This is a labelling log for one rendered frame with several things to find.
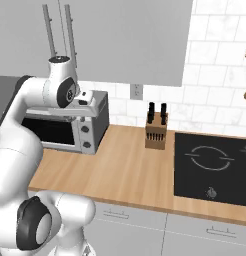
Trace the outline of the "wooden knife block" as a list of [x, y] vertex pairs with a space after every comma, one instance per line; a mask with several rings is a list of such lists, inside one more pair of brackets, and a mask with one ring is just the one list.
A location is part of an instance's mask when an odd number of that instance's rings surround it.
[[152, 123], [146, 122], [145, 126], [145, 147], [149, 149], [164, 150], [166, 145], [168, 114], [160, 116], [159, 112], [154, 113]]

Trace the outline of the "black handled knife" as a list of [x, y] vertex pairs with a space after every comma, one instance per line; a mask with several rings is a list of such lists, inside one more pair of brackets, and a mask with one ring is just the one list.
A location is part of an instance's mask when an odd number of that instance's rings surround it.
[[166, 108], [167, 108], [167, 104], [166, 103], [161, 103], [161, 113], [160, 113], [161, 125], [166, 124]]
[[152, 124], [154, 120], [154, 113], [155, 113], [155, 103], [149, 102], [149, 111], [148, 111], [148, 123]]

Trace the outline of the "grey wall cupboard door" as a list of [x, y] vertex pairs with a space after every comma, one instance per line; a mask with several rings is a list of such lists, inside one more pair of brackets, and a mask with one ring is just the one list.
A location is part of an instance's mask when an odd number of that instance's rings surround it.
[[47, 5], [58, 55], [65, 55], [59, 0], [0, 0], [0, 76], [49, 76]]
[[60, 0], [81, 81], [182, 85], [193, 0]]

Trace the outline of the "black microwave door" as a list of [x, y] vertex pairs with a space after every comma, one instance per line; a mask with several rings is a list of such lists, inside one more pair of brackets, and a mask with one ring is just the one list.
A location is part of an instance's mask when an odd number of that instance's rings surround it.
[[76, 152], [80, 150], [75, 121], [25, 118], [22, 125], [39, 137], [44, 148]]

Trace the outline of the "grey drawer front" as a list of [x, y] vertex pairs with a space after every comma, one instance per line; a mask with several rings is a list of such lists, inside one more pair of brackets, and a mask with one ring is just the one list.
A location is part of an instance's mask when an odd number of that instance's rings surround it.
[[[108, 211], [109, 209], [113, 212], [124, 211], [125, 214], [129, 215], [129, 219], [104, 216], [103, 211]], [[133, 207], [96, 202], [96, 215], [94, 220], [162, 231], [165, 228], [166, 214]]]
[[[229, 238], [206, 233], [207, 228], [214, 227], [218, 230], [228, 230], [236, 233], [237, 238]], [[223, 242], [236, 243], [246, 246], [246, 226], [194, 218], [182, 215], [169, 214], [167, 216], [166, 230], [172, 233], [215, 239]]]

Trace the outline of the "grey microwave oven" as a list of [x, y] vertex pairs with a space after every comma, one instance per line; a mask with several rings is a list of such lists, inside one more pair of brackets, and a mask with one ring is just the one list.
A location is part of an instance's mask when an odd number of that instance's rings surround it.
[[[96, 117], [87, 116], [55, 116], [43, 114], [26, 113], [25, 118], [34, 118], [42, 120], [58, 120], [58, 121], [75, 121], [79, 135], [80, 150], [78, 153], [95, 154], [98, 150], [100, 142], [109, 127], [109, 108], [108, 108], [108, 93], [106, 91], [94, 91], [92, 102], [89, 105], [82, 105], [79, 98], [74, 99], [74, 103], [68, 107], [74, 106], [89, 106], [95, 108], [98, 112]], [[81, 131], [82, 126], [89, 127], [89, 132]], [[88, 141], [91, 144], [90, 148], [83, 147], [83, 142]]]

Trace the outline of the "grey wall socket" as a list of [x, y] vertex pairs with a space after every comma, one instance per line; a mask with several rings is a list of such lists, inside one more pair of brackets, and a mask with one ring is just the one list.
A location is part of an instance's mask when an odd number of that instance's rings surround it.
[[143, 99], [143, 85], [142, 84], [131, 84], [130, 85], [130, 98], [132, 100]]

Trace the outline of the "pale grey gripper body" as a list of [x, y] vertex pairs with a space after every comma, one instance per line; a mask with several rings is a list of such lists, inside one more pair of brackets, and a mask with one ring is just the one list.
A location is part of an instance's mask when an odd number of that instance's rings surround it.
[[43, 114], [55, 116], [87, 116], [96, 117], [98, 112], [95, 108], [89, 106], [74, 106], [68, 108], [45, 108], [36, 107], [27, 110], [29, 114]]

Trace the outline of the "grey base cupboard door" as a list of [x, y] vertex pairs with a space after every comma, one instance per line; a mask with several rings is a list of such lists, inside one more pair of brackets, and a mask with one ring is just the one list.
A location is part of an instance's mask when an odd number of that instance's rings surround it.
[[246, 256], [246, 246], [166, 232], [162, 256]]
[[164, 232], [101, 219], [84, 228], [97, 256], [161, 256]]

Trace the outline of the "black hob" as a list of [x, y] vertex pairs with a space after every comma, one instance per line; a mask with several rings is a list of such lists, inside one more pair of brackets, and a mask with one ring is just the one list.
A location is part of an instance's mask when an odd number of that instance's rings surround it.
[[174, 195], [246, 206], [246, 139], [175, 133]]

